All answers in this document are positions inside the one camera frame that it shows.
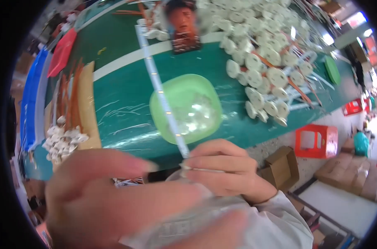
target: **green plastic bowl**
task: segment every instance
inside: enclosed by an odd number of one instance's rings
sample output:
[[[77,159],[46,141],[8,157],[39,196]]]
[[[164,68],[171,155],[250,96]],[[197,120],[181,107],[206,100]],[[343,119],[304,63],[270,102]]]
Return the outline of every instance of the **green plastic bowl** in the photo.
[[[210,81],[200,75],[185,74],[165,82],[162,87],[186,144],[208,137],[218,130],[222,122],[222,106]],[[175,134],[169,130],[166,113],[156,92],[151,95],[149,107],[155,127],[162,137],[176,144]]]
[[[336,85],[341,84],[341,75],[339,73],[337,64],[335,63],[335,60],[330,56],[326,56],[326,61],[324,64],[326,66],[328,76],[330,77],[332,83]]]

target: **wrist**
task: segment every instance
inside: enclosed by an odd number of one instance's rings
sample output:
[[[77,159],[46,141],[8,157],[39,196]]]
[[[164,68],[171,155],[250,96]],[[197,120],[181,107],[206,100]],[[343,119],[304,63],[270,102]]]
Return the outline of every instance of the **wrist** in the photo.
[[[277,189],[265,179],[254,173],[244,199],[251,205],[268,201],[277,194]]]

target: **sleeve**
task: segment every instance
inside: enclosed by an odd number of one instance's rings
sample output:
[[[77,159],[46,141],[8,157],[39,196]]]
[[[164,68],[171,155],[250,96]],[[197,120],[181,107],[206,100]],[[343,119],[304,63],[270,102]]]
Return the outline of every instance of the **sleeve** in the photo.
[[[252,211],[250,241],[253,248],[312,248],[311,230],[283,192],[255,205]]]

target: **green workbench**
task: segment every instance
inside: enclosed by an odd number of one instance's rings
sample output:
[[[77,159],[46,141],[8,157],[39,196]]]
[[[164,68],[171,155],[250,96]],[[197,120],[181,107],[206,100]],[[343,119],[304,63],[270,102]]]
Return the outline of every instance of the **green workbench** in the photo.
[[[136,5],[122,5],[115,10],[121,9],[136,10]],[[74,60],[78,61],[81,57],[84,63],[95,61],[97,70],[139,49],[134,28],[138,16],[112,15],[115,10],[78,32],[66,71]],[[98,55],[103,47],[106,50]],[[315,72],[328,79],[324,56],[320,54],[316,60]],[[219,48],[218,43],[206,43],[200,51],[181,55],[167,51],[154,56],[162,82],[183,74],[198,74],[213,84],[221,101],[223,122],[220,128],[213,135],[189,144],[190,149],[216,138],[224,138],[248,148],[303,127],[325,115],[320,109],[293,111],[288,116],[288,127],[278,125],[272,118],[267,123],[250,119],[244,107],[247,100],[244,87],[226,73],[226,61],[230,58]],[[341,73],[341,85],[336,86],[335,91],[324,86],[326,91],[318,93],[326,112],[336,110],[358,94],[350,65],[340,60],[336,63]],[[94,102],[102,147],[151,159],[161,169],[177,167],[182,159],[177,146],[161,137],[152,120],[148,106],[152,92],[153,87],[143,60],[121,67],[94,82]],[[38,147],[35,154],[42,154],[43,150]],[[46,163],[50,162],[41,160],[40,164]]]

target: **led strip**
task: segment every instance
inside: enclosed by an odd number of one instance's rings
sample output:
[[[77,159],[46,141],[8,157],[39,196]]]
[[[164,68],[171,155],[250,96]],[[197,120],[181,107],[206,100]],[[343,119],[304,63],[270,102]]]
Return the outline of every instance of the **led strip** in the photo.
[[[162,82],[158,74],[157,67],[154,63],[154,59],[151,56],[151,53],[148,49],[148,41],[144,35],[143,27],[140,25],[135,25],[137,39],[139,40],[140,48],[144,53],[144,62],[146,63],[147,71],[151,79],[151,83],[153,84],[154,90],[157,93],[158,100],[161,103],[162,109],[165,112],[166,119],[168,120],[169,127],[171,132],[175,134],[177,147],[179,148],[180,153],[182,154],[183,158],[188,158],[190,155],[190,151],[186,145],[186,142],[180,133],[175,118],[173,117],[172,110],[168,104],[168,101],[165,98],[163,89],[162,89]]]

